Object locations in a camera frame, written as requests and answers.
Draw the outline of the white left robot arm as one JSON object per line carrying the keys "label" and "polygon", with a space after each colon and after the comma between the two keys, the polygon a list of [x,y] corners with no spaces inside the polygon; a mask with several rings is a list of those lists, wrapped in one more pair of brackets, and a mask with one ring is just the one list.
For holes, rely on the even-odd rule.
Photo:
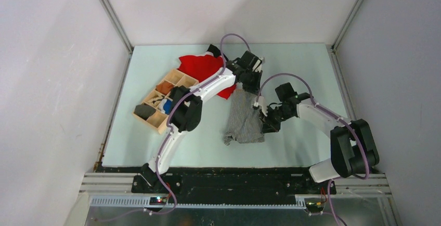
{"label": "white left robot arm", "polygon": [[166,123],[169,131],[157,155],[144,164],[140,172],[145,180],[144,186],[150,192],[162,191],[164,178],[161,175],[168,171],[177,146],[188,132],[199,125],[203,103],[223,89],[241,83],[246,91],[257,96],[251,106],[267,115],[265,99],[260,95],[264,63],[264,58],[247,50],[236,60],[223,61],[222,67],[203,82],[191,87],[179,86],[172,89],[172,109]]}

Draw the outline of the grey striped underwear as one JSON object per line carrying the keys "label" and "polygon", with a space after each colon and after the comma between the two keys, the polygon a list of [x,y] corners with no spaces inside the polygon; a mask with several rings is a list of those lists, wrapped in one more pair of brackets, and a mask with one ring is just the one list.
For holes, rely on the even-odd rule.
{"label": "grey striped underwear", "polygon": [[239,144],[265,141],[260,112],[253,109],[255,98],[255,94],[243,89],[236,89],[231,95],[230,113],[223,135],[225,145],[230,145],[233,141]]}

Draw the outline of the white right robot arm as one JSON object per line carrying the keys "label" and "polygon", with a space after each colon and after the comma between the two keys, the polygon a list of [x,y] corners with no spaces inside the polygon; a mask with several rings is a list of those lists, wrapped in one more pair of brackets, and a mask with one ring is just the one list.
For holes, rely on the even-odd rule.
{"label": "white right robot arm", "polygon": [[318,103],[309,93],[297,93],[290,83],[276,88],[277,103],[266,104],[258,96],[254,108],[260,110],[262,133],[279,132],[282,122],[303,119],[324,133],[330,140],[330,157],[309,167],[309,176],[302,180],[303,189],[315,194],[323,182],[354,176],[369,178],[371,168],[379,163],[379,154],[367,121],[342,117]]}

